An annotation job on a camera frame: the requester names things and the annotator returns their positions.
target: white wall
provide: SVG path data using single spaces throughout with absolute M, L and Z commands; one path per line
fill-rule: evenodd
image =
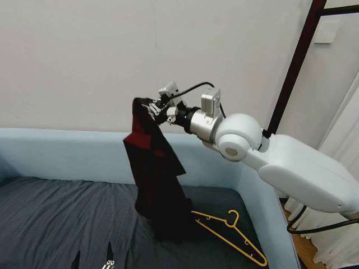
M 359 4 L 331 0 L 326 7 Z M 340 21 L 332 44 L 312 42 L 278 133 L 296 137 L 318 148 L 359 72 L 359 14 L 322 17 Z
M 172 80 L 211 81 L 228 114 L 265 126 L 309 5 L 1 0 L 0 127 L 129 131 L 132 99 Z

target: wall outlet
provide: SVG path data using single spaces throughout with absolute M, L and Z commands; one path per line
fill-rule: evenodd
M 340 27 L 339 20 L 322 20 L 319 23 L 314 43 L 330 44 L 334 41 L 337 31 Z

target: white curtain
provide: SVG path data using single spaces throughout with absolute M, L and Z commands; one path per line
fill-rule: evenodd
M 343 164 L 359 180 L 359 74 L 340 106 L 319 151 Z M 292 220 L 302 204 L 290 198 L 285 205 Z M 298 230 L 317 228 L 346 220 L 339 214 L 327 214 L 310 208 L 295 223 Z M 359 224 L 331 231 L 303 235 L 317 248 L 313 261 L 329 269 L 359 265 Z

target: dark red cloth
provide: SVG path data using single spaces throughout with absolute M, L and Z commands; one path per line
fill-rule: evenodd
M 157 238 L 180 241 L 191 223 L 191 202 L 176 178 L 183 166 L 160 128 L 142 106 L 132 104 L 132 133 L 123 142 L 138 187 L 138 213 L 153 221 Z

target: black metal frame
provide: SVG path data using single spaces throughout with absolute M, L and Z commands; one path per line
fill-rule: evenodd
M 275 105 L 268 130 L 264 131 L 264 135 L 267 137 L 272 133 L 276 133 L 279 127 L 280 120 L 282 119 L 283 113 L 288 104 L 289 97 L 293 91 L 321 16 L 359 13 L 359 4 L 345 7 L 324 8 L 325 4 L 326 0 L 312 1 L 296 50 L 294 51 L 291 65 L 289 66 L 282 90 L 280 91 L 277 104 Z

